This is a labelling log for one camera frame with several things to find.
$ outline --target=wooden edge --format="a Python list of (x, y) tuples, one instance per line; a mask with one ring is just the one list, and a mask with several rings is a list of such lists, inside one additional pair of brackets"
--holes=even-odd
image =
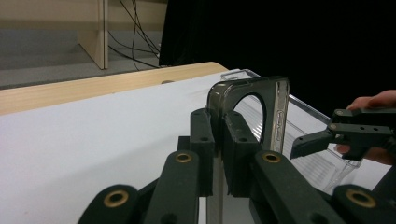
[(218, 63), (196, 63), (106, 77), (92, 77), (1, 90), (0, 115), (63, 104), (120, 91), (160, 85), (163, 81), (180, 81), (194, 77), (203, 77), (227, 70), (227, 68)]

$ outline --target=clear plastic tray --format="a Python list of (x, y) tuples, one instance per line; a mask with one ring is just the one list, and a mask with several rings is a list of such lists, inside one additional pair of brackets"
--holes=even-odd
[[(221, 80), (239, 78), (252, 78), (252, 76), (244, 70), (240, 70), (224, 74)], [(259, 139), (262, 132), (260, 101), (254, 96), (248, 96), (234, 110), (244, 116), (251, 131)], [(297, 137), (323, 131), (329, 120), (330, 118), (319, 113), (313, 107), (290, 95), (282, 153), (289, 158), (293, 141)], [(333, 150), (333, 147), (334, 145), (330, 144), (327, 150), (291, 160), (294, 167), (314, 188), (328, 194), (332, 194), (334, 187), (340, 185), (341, 181), (354, 169), (359, 168), (361, 164), (361, 161), (342, 159), (341, 155)]]

